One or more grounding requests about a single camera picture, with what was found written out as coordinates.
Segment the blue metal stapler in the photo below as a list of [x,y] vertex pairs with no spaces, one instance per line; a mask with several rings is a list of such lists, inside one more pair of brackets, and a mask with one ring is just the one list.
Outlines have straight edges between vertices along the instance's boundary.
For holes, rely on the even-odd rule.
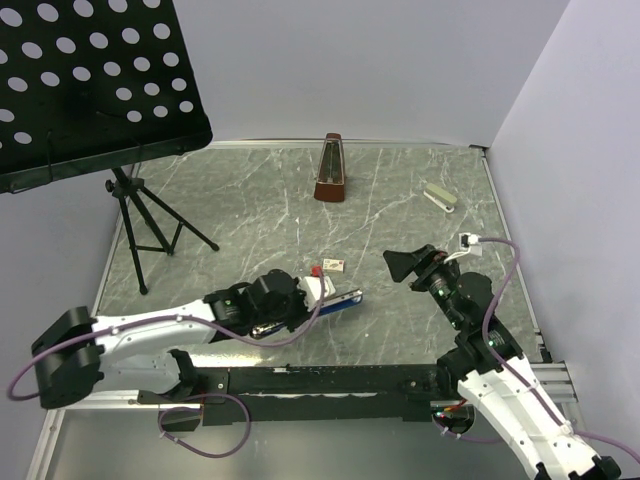
[[[346,308],[350,308],[359,304],[362,300],[363,291],[361,289],[352,290],[341,295],[335,295],[334,297],[324,301],[319,316],[322,317],[344,310]],[[289,325],[293,325],[294,328],[297,328],[302,323],[309,320],[311,315],[311,312],[307,312],[302,316],[302,319],[300,321],[290,321],[289,323],[286,323],[285,321],[271,321],[269,323],[256,324],[252,327],[250,336],[253,339],[259,340],[273,335],[281,331],[282,329],[288,329]]]

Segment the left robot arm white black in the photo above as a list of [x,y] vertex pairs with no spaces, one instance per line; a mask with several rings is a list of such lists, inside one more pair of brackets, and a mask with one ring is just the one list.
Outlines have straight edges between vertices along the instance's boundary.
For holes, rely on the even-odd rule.
[[85,307],[72,308],[32,344],[36,397],[46,410],[117,390],[187,401],[199,377],[186,347],[225,340],[258,345],[283,329],[296,337],[331,291],[322,277],[274,269],[160,311],[93,316]]

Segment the small beige white stapler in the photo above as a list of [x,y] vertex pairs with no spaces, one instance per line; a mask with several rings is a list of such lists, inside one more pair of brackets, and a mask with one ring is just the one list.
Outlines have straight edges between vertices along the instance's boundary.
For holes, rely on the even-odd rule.
[[452,213],[455,211],[457,197],[442,187],[433,183],[428,183],[423,191],[423,195],[445,213]]

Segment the white staple box sleeve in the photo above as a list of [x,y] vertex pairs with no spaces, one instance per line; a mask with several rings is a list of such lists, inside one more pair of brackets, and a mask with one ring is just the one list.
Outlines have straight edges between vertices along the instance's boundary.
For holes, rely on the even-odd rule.
[[325,258],[322,262],[322,268],[329,272],[343,272],[345,261],[341,259]]

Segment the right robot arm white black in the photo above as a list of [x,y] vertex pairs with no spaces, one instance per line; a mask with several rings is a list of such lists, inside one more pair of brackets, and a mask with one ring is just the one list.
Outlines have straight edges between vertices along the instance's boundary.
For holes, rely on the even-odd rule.
[[462,397],[493,427],[531,479],[618,479],[621,469],[601,456],[565,419],[533,372],[513,335],[496,317],[499,296],[489,277],[461,272],[456,254],[427,244],[383,254],[394,282],[429,293],[456,330],[443,355],[438,390]]

